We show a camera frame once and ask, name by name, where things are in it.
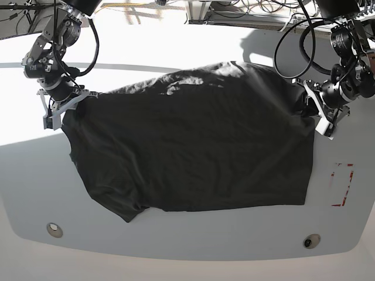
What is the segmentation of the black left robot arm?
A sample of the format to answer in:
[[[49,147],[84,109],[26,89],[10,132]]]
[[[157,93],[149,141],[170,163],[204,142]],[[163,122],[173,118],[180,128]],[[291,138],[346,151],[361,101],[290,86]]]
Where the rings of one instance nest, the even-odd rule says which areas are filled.
[[[374,40],[374,20],[361,21],[359,16],[373,11],[373,2],[365,1],[317,1],[322,19],[313,23],[317,28],[328,23],[331,29],[330,44],[339,56],[340,62],[330,70],[313,62],[312,67],[322,74],[329,75],[323,83],[293,81],[306,90],[308,98],[313,100],[320,116],[317,129],[327,133],[346,115],[350,109],[348,103],[358,97],[374,96],[374,50],[369,41]]]

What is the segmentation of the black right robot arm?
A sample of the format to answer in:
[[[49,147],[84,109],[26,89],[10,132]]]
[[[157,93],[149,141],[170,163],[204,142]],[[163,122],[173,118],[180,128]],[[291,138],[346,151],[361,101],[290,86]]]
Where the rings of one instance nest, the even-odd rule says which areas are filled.
[[[47,121],[60,116],[87,97],[98,97],[76,82],[76,78],[87,75],[95,66],[100,49],[100,41],[93,21],[93,13],[99,1],[62,1],[58,6],[53,2],[53,15],[35,40],[30,51],[22,60],[24,74],[35,79],[41,89],[37,92],[42,100]],[[63,62],[67,48],[74,45],[81,35],[82,19],[88,20],[94,40],[95,51],[92,62],[81,71]]]

